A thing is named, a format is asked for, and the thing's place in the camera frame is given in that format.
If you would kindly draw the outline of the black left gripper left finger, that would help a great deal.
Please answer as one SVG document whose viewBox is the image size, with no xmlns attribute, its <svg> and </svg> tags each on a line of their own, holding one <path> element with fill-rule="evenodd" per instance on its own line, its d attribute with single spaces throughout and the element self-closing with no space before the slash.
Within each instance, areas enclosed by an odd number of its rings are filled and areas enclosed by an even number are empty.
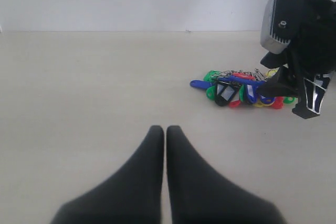
<svg viewBox="0 0 336 224">
<path fill-rule="evenodd" d="M 164 131 L 153 125 L 118 171 L 62 205 L 52 223 L 160 223 L 163 159 Z"/>
</svg>

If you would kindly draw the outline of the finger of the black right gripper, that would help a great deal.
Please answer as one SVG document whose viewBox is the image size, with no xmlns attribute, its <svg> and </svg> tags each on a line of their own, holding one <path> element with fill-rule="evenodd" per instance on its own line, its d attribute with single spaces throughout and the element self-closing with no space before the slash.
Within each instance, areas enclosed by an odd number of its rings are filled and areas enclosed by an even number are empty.
<svg viewBox="0 0 336 224">
<path fill-rule="evenodd" d="M 303 76 L 298 85 L 298 102 L 292 112 L 303 119 L 319 116 L 332 77 L 333 73 Z"/>
<path fill-rule="evenodd" d="M 298 97 L 299 66 L 281 66 L 257 91 L 265 97 Z"/>
</svg>

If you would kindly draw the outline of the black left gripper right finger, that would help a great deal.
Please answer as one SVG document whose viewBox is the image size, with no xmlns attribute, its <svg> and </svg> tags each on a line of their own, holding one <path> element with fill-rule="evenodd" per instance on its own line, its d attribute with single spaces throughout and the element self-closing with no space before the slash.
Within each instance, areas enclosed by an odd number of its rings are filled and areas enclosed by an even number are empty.
<svg viewBox="0 0 336 224">
<path fill-rule="evenodd" d="M 166 168 L 173 223 L 286 223 L 273 203 L 217 172 L 177 125 L 166 131 Z"/>
</svg>

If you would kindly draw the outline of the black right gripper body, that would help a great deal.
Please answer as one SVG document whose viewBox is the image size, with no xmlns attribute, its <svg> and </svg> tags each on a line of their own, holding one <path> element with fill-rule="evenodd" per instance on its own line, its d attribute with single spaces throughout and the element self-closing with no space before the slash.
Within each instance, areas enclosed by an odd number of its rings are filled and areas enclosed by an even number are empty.
<svg viewBox="0 0 336 224">
<path fill-rule="evenodd" d="M 277 0 L 274 32 L 289 45 L 278 55 L 262 58 L 267 68 L 278 68 L 296 54 L 299 66 L 309 73 L 335 70 L 335 2 L 332 0 Z"/>
</svg>

